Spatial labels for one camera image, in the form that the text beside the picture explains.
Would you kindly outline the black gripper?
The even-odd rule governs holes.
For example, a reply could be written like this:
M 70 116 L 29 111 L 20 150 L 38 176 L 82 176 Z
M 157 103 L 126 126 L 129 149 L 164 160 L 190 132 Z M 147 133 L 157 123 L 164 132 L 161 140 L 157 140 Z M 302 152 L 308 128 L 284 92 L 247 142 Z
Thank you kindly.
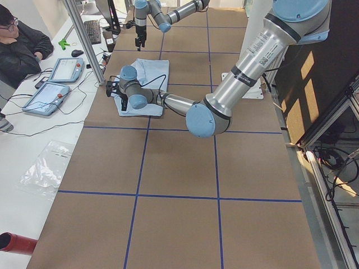
M 135 46 L 137 51 L 140 52 L 140 48 L 145 47 L 146 37 L 147 37 L 147 24 L 138 24 L 135 20 L 130 20 L 126 24 L 126 28 L 129 29 L 131 27 L 135 27 L 137 37 L 135 37 Z
M 121 97 L 121 110 L 127 110 L 128 97 L 126 94 L 120 91 L 119 81 L 107 81 L 106 83 L 106 95 L 111 97 L 112 94 L 117 94 Z

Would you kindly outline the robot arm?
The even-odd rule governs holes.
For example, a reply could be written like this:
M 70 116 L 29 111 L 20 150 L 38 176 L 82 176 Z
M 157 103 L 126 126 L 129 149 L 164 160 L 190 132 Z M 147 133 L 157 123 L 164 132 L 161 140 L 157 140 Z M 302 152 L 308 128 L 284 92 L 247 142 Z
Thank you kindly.
M 160 105 L 186 118 L 188 130 L 207 138 L 225 132 L 237 102 L 254 87 L 268 67 L 290 45 L 311 44 L 328 37 L 331 1 L 274 1 L 264 26 L 240 55 L 217 89 L 202 101 L 193 101 L 161 89 L 140 85 L 133 66 L 122 67 L 119 77 L 106 85 L 107 96 L 118 95 L 124 104 L 142 109 Z
M 205 0 L 189 1 L 183 6 L 165 14 L 162 12 L 160 1 L 135 1 L 134 19 L 132 20 L 137 34 L 137 37 L 135 37 L 135 47 L 138 51 L 145 47 L 148 16 L 154 19 L 161 32 L 166 33 L 171 29 L 173 24 L 178 23 L 193 13 L 202 12 L 208 5 L 209 1 Z

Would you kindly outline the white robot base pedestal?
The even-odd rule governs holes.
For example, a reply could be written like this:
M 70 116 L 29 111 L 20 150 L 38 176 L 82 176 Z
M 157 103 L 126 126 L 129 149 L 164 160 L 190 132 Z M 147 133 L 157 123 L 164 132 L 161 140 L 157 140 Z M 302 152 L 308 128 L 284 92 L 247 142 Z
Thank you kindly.
M 229 76 L 228 72 L 222 72 L 221 73 L 221 83 L 218 86 L 222 86 L 223 91 L 225 92 L 225 95 L 233 97 L 234 94 L 237 92 L 236 87 L 233 86 L 232 83 L 224 83 L 224 80 L 226 77 Z M 264 94 L 261 89 L 261 81 L 258 79 L 255 84 L 252 87 L 240 87 L 240 93 L 242 94 L 243 99 L 263 99 Z

